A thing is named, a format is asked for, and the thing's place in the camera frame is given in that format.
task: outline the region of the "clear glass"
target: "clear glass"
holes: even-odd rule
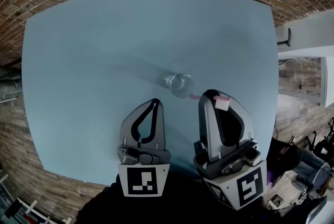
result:
[[[167,87],[178,98],[187,98],[195,88],[195,83],[190,75],[173,74],[165,78]]]

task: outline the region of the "light blue tabletop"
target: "light blue tabletop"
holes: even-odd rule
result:
[[[196,172],[198,101],[160,86],[165,74],[186,73],[194,94],[217,89],[249,111],[265,159],[277,63],[270,7],[256,1],[68,1],[27,21],[22,76],[33,141],[46,170],[109,185],[122,121],[158,98],[172,163]]]

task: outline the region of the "person's arm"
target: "person's arm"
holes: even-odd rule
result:
[[[289,143],[280,142],[277,139],[271,138],[271,143],[270,143],[269,148],[270,148],[270,150],[277,152],[277,151],[280,151],[283,148],[290,147],[290,146],[291,145]]]

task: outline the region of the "black sleeve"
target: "black sleeve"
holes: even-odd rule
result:
[[[290,147],[291,145],[289,143],[284,143],[280,142],[279,140],[276,140],[274,138],[271,138],[271,143],[270,143],[270,150],[274,152],[278,152],[283,148]]]
[[[227,223],[252,222],[259,205],[235,211],[220,203],[209,187],[179,174],[169,173],[161,197],[124,197],[119,176],[116,182],[84,205],[76,224],[145,222],[169,223],[185,221],[206,223],[210,219],[232,219]]]

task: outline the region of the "black object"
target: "black object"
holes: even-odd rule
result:
[[[315,143],[315,137],[317,136],[317,133],[315,131],[313,131],[313,134],[314,134],[314,138],[313,138],[313,141],[311,143],[311,141],[309,140],[309,137],[305,137],[305,139],[307,139],[307,142],[308,142],[308,149],[310,151],[314,151],[314,143]]]
[[[311,201],[307,199],[301,205],[293,206],[291,210],[284,215],[282,221],[286,220],[289,223],[309,224],[323,209],[326,202],[327,196]]]
[[[146,144],[146,143],[150,143],[155,135],[156,135],[156,125],[157,125],[157,116],[158,116],[158,106],[160,104],[160,100],[158,99],[152,99],[152,102],[150,104],[150,106],[147,107],[147,109],[144,111],[144,113],[141,114],[140,117],[138,117],[138,119],[133,123],[132,127],[131,127],[131,134],[132,137],[134,138],[135,141],[138,142],[138,148],[140,148],[140,144]],[[144,121],[144,119],[147,117],[147,115],[152,112],[152,124],[151,124],[151,133],[147,138],[142,138],[141,142],[139,142],[141,135],[138,131],[138,127],[139,125]]]
[[[291,42],[291,29],[288,28],[288,40],[278,42],[277,46],[278,45],[287,45],[287,46],[290,46],[290,42]]]
[[[10,218],[11,216],[15,215],[16,212],[20,209],[21,205],[22,204],[18,200],[15,200],[5,212],[5,216]]]
[[[315,136],[317,134],[315,131],[313,132],[315,136],[312,143],[309,141],[309,138],[306,137],[308,149],[325,162],[329,162],[332,158],[334,158],[334,117],[332,117],[332,123],[328,123],[328,125],[330,126],[330,131],[327,137],[320,141],[316,146],[314,146]]]
[[[282,199],[281,196],[279,196],[278,194],[275,194],[275,195],[272,197],[271,201],[272,201],[272,203],[273,203],[274,205],[276,205],[277,207],[279,207],[279,206],[281,205],[281,203],[282,203],[284,200]]]
[[[15,61],[13,61],[13,62],[7,63],[7,64],[5,64],[3,67],[8,68],[8,67],[11,67],[11,66],[13,66],[13,65],[15,65],[15,64],[21,63],[21,62],[22,62],[22,58],[17,59],[17,60],[15,60]]]

